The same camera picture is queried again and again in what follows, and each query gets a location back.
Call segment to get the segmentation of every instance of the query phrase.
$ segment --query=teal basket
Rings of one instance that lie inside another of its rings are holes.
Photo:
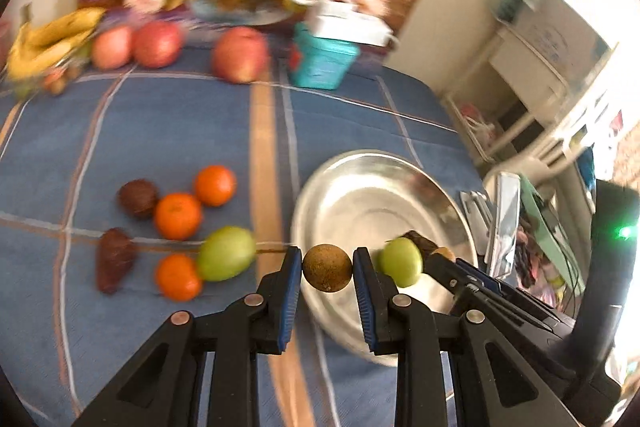
[[[299,22],[289,56],[290,78],[297,87],[336,89],[359,54],[357,44],[314,37]]]

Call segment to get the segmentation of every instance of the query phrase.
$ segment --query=bed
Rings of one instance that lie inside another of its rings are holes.
[[[348,74],[325,92],[291,86],[277,58],[262,81],[232,86],[210,76],[208,51],[188,48],[165,70],[88,70],[57,99],[4,96],[0,121],[0,365],[42,427],[70,425],[172,312],[220,311],[254,291],[282,259],[294,194],[328,158],[380,149],[424,169],[456,201],[460,190],[482,190],[433,92],[386,68],[375,78]],[[163,193],[187,191],[209,164],[233,169],[238,192],[206,211],[187,245],[159,239],[151,222],[116,207],[127,181],[145,177]],[[195,253],[223,225],[255,231],[257,262],[207,283],[187,304],[163,298],[156,262],[171,251]],[[140,254],[107,296],[95,287],[94,255],[111,227],[135,237]],[[303,299],[287,356],[262,356],[258,371],[263,426],[393,425],[395,368],[334,343]]]

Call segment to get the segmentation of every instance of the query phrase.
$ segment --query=green light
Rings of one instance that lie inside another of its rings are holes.
[[[638,232],[638,227],[622,227],[621,229],[618,230],[618,237],[626,241],[631,237],[635,237],[637,232]]]

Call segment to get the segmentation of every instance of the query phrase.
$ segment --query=tangerine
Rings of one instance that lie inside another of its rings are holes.
[[[174,301],[190,301],[202,291],[195,261],[183,253],[167,255],[156,267],[156,284]]]
[[[209,206],[221,206],[236,193],[236,175],[222,165],[210,165],[198,172],[193,182],[197,198]]]
[[[191,194],[168,194],[156,205],[154,222],[165,239],[184,241],[198,231],[202,205]]]

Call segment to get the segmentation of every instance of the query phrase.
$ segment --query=bunch of bananas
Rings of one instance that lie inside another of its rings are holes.
[[[55,66],[91,36],[103,14],[103,8],[82,8],[41,28],[24,22],[7,58],[9,77],[32,78]]]

